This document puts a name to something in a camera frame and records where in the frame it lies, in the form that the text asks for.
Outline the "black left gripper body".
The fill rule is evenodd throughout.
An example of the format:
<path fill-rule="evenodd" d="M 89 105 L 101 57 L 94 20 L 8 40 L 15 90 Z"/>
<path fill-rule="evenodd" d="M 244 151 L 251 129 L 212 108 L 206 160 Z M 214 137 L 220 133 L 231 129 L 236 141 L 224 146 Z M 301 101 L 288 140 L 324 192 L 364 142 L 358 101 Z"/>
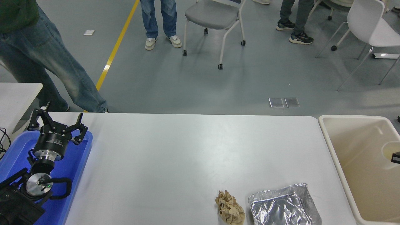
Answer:
<path fill-rule="evenodd" d="M 72 139 L 71 132 L 63 133 L 64 129 L 51 130 L 49 126 L 40 128 L 39 139 L 34 147 L 34 154 L 38 155 L 42 151 L 56 152 L 58 155 L 64 155 L 69 141 Z"/>

